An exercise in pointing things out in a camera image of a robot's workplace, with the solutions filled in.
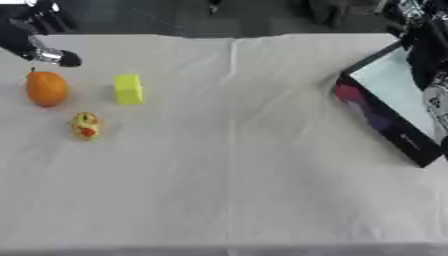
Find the white cloth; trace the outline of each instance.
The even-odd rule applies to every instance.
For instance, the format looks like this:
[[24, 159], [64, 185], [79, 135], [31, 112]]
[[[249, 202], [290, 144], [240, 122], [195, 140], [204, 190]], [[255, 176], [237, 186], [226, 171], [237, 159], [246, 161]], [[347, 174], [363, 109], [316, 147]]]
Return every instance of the white cloth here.
[[[0, 53], [0, 249], [448, 241], [448, 165], [410, 164], [330, 94], [387, 35], [51, 36], [80, 68], [32, 105]], [[121, 106], [137, 73], [146, 103]], [[80, 142], [79, 111], [104, 121]]]

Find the black box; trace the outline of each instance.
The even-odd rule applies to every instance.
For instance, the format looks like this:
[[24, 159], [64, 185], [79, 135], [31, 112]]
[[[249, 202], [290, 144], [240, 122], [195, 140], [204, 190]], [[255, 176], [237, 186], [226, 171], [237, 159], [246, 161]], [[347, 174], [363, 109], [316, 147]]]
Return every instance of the black box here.
[[334, 93], [418, 166], [442, 155], [423, 92], [398, 43], [343, 71]]

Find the table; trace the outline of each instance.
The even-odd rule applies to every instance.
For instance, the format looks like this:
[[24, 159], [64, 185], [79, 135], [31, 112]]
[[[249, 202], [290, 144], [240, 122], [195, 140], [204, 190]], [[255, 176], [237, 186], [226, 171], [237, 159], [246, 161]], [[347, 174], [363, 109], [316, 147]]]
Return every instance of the table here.
[[[388, 35], [50, 36], [84, 59], [56, 108], [0, 52], [0, 249], [446, 242], [445, 160], [425, 170], [330, 93]], [[113, 76], [141, 75], [120, 106]], [[102, 138], [72, 139], [78, 111]]]

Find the orange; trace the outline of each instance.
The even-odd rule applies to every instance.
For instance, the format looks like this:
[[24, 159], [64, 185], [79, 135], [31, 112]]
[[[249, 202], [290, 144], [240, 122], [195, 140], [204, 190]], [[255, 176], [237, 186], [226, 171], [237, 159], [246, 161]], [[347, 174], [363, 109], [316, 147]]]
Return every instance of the orange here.
[[32, 70], [28, 74], [26, 90], [31, 101], [42, 107], [51, 107], [67, 98], [68, 85], [56, 73]]

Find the yellow cube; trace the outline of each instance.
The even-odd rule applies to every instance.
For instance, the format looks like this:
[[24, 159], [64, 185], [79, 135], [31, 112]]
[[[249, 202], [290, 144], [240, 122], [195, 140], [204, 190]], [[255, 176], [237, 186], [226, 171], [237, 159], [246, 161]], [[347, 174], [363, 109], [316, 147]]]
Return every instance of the yellow cube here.
[[138, 75], [127, 74], [116, 76], [115, 93], [119, 104], [143, 103], [143, 88]]

